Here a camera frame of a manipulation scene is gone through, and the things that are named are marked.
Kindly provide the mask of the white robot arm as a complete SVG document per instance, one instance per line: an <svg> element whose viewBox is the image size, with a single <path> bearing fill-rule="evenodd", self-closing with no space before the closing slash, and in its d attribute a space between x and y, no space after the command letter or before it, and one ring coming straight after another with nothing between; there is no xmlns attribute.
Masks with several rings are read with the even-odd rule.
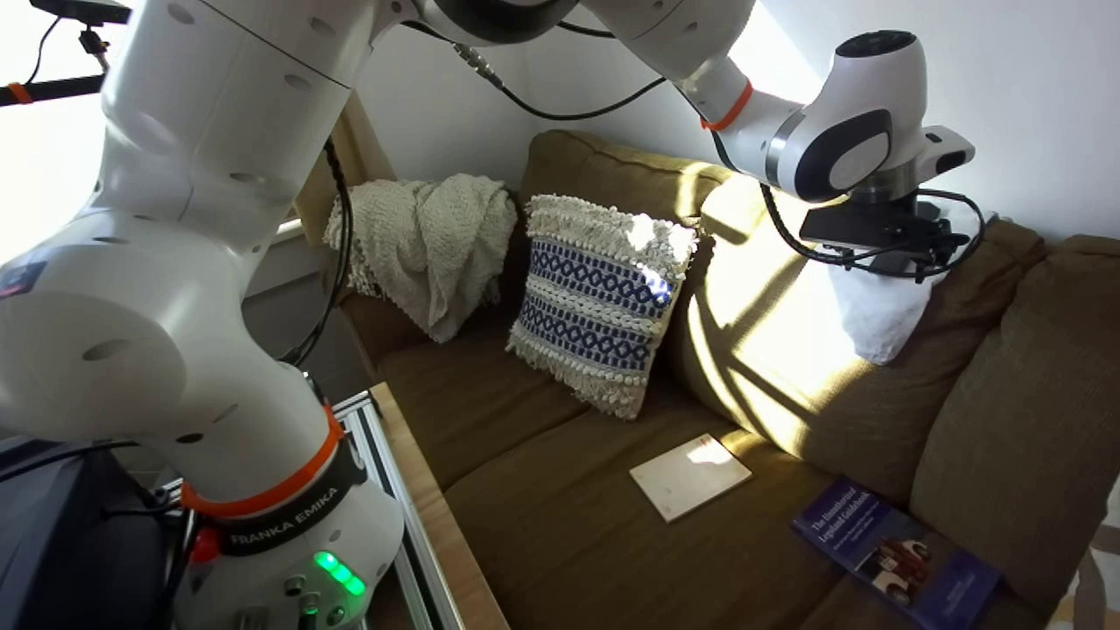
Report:
<svg viewBox="0 0 1120 630"><path fill-rule="evenodd" d="M95 191L3 264L0 415L45 440L133 436L183 475L213 552L171 575L176 630L364 630L402 547L311 381L242 298L381 31L511 44L594 12L731 164L812 206L915 202L973 148L923 115L917 33L837 44L812 101L731 60L755 0L145 0L109 71Z"/></svg>

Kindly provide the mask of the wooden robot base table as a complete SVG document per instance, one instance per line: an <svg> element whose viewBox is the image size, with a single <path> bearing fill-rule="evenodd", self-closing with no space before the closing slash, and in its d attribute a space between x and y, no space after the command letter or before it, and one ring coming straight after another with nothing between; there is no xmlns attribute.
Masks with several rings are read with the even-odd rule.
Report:
<svg viewBox="0 0 1120 630"><path fill-rule="evenodd" d="M402 509L402 550L375 591L368 630L511 630L391 387L379 381L335 412Z"/></svg>

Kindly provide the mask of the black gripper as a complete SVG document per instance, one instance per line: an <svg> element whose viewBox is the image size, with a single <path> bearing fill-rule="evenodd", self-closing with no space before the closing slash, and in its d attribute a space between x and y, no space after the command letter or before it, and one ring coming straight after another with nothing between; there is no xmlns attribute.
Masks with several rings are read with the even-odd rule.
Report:
<svg viewBox="0 0 1120 630"><path fill-rule="evenodd" d="M895 279L946 272L967 244L949 218L917 191L902 199L850 197L806 214L798 239L820 244L832 264Z"/></svg>

